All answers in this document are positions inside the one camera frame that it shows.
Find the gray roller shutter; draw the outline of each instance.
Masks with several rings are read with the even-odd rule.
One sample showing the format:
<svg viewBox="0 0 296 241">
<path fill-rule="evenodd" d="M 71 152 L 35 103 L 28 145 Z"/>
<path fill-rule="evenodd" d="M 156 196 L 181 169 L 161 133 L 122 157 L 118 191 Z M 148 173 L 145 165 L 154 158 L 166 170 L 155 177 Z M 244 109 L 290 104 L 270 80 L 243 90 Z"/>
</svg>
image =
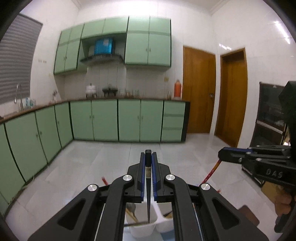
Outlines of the gray roller shutter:
<svg viewBox="0 0 296 241">
<path fill-rule="evenodd" d="M 30 96 L 32 61 L 41 28 L 41 23 L 19 14 L 1 40 L 0 104 L 14 100 L 18 83 L 22 97 Z"/>
</svg>

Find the tiled floor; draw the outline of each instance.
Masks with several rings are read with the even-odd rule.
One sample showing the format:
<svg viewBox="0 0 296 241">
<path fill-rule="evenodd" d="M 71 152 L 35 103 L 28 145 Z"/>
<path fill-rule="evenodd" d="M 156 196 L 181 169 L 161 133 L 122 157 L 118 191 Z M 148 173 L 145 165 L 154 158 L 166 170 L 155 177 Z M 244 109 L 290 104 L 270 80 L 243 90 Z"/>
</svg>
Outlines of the tiled floor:
<svg viewBox="0 0 296 241">
<path fill-rule="evenodd" d="M 184 144 L 130 144 L 74 141 L 23 191 L 9 211 L 6 222 L 19 238 L 27 240 L 41 225 L 57 213 L 91 183 L 111 183 L 139 162 L 145 149 L 157 152 L 158 161 L 169 165 L 171 173 L 187 183 L 199 185 L 217 161 L 218 151 L 226 146 L 207 134 L 189 134 Z M 273 231 L 276 214 L 270 200 L 236 164 L 222 163 L 208 181 L 236 208 L 247 205 L 260 220 L 259 228 L 270 241 L 279 237 Z M 172 240 L 172 235 L 164 236 Z M 126 228 L 124 241 L 134 241 Z M 142 241 L 162 241 L 154 231 Z"/>
</svg>

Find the metal bolt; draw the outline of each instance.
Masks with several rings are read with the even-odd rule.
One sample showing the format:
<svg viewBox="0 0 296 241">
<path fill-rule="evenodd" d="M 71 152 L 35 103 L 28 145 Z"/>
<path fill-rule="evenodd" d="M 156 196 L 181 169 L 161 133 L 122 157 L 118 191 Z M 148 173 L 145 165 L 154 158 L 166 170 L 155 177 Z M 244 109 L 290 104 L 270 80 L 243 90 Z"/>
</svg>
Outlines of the metal bolt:
<svg viewBox="0 0 296 241">
<path fill-rule="evenodd" d="M 93 192 L 95 190 L 97 190 L 97 185 L 96 184 L 91 184 L 87 187 L 87 189 L 90 191 L 90 192 Z"/>
<path fill-rule="evenodd" d="M 175 176 L 173 174 L 169 174 L 165 177 L 167 180 L 172 181 L 175 179 Z"/>
<path fill-rule="evenodd" d="M 125 181 L 130 181 L 133 179 L 133 177 L 131 175 L 124 175 L 122 179 Z"/>
<path fill-rule="evenodd" d="M 202 190 L 205 190 L 205 191 L 207 191 L 211 188 L 211 186 L 207 183 L 202 184 L 200 187 L 202 188 Z"/>
</svg>

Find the countertop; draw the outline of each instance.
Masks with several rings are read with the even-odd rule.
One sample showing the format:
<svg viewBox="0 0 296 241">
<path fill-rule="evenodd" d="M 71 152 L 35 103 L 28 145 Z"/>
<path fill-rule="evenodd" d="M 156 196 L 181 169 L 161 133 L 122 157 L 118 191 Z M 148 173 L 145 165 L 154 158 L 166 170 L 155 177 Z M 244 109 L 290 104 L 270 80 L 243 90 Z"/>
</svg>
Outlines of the countertop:
<svg viewBox="0 0 296 241">
<path fill-rule="evenodd" d="M 65 103 L 65 102 L 70 102 L 70 101 L 100 100 L 100 99 L 105 99 L 105 100 L 108 100 L 108 99 L 167 100 L 167 99 L 161 99 L 161 98 L 129 98 L 129 97 L 117 97 L 117 96 L 108 97 L 108 98 L 98 97 L 98 98 L 81 98 L 81 99 L 62 100 L 62 101 L 57 101 L 55 103 L 49 103 L 49 104 L 45 104 L 45 105 L 37 105 L 37 106 L 35 106 L 33 108 L 30 108 L 30 109 L 25 109 L 23 111 L 10 113 L 8 115 L 3 116 L 3 119 L 0 119 L 0 124 L 4 123 L 6 121 L 9 121 L 11 119 L 14 119 L 16 117 L 19 117 L 19 116 L 22 116 L 22 115 L 28 114 L 30 112 L 46 108 L 46 107 L 50 107 L 50 106 L 53 106 L 53 105 L 56 105 L 56 104 L 62 104 L 62 103 Z M 186 102 L 184 100 L 176 100 L 176 99 L 172 99 L 171 101 Z"/>
</svg>

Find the faucet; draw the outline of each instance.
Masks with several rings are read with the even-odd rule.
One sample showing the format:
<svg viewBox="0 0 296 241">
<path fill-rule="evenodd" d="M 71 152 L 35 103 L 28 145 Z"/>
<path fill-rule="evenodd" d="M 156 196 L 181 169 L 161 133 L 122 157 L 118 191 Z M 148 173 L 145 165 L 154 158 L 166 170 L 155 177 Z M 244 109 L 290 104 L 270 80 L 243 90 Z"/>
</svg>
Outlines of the faucet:
<svg viewBox="0 0 296 241">
<path fill-rule="evenodd" d="M 17 84 L 17 90 L 18 90 L 18 88 L 20 88 L 20 110 L 23 110 L 24 106 L 22 104 L 22 85 Z M 15 104 L 17 103 L 17 90 L 15 92 Z"/>
</svg>

